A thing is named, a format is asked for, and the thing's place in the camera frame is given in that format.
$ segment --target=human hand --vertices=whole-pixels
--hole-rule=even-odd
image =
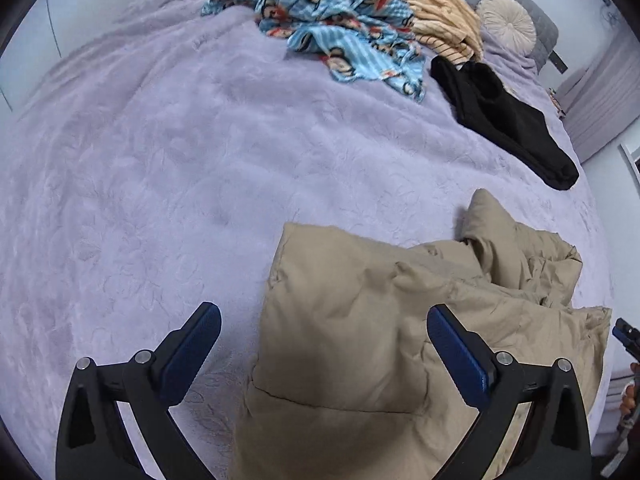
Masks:
[[[632,363],[631,371],[635,374],[640,372],[640,364]],[[622,412],[622,416],[630,415],[631,412],[636,408],[636,389],[630,384],[626,387],[624,396],[622,397],[622,403],[620,404],[620,411]]]

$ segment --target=gray curtain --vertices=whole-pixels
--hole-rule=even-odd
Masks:
[[[626,22],[588,67],[558,87],[556,98],[581,162],[640,116],[640,42]]]

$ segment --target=silver screw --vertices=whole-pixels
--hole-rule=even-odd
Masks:
[[[141,350],[140,352],[138,352],[136,354],[136,356],[134,357],[134,359],[136,360],[136,362],[140,365],[143,365],[145,363],[148,363],[149,360],[151,359],[151,352],[149,350]]]
[[[571,370],[571,363],[566,359],[558,359],[558,368],[560,368],[563,372],[568,372]]]
[[[91,364],[91,359],[89,359],[88,357],[81,357],[78,359],[78,362],[76,363],[76,368],[78,370],[86,370],[90,364]]]
[[[509,366],[513,363],[513,356],[508,352],[498,352],[495,358],[501,365]]]

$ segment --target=round pillow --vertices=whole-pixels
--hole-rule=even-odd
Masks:
[[[505,47],[528,56],[536,46],[536,26],[516,0],[481,0],[476,7],[484,28]]]

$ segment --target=bed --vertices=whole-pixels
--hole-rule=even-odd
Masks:
[[[377,82],[339,84],[316,59],[263,36],[251,10],[203,19],[204,1],[132,4],[115,30],[46,76],[4,140],[0,416],[44,480],[54,477],[76,360],[120,362],[154,348],[201,301],[220,306],[222,335],[172,414],[226,478],[286,221],[411,246],[456,237],[484,187],[517,221],[576,245],[584,269],[574,306],[612,305],[594,199],[536,76],[558,30],[532,1],[518,0],[538,29],[532,58],[488,38],[486,61],[545,114],[580,169],[569,191],[457,124],[428,73],[421,104]],[[589,414],[592,438],[611,352]],[[131,431],[146,470],[161,478]]]

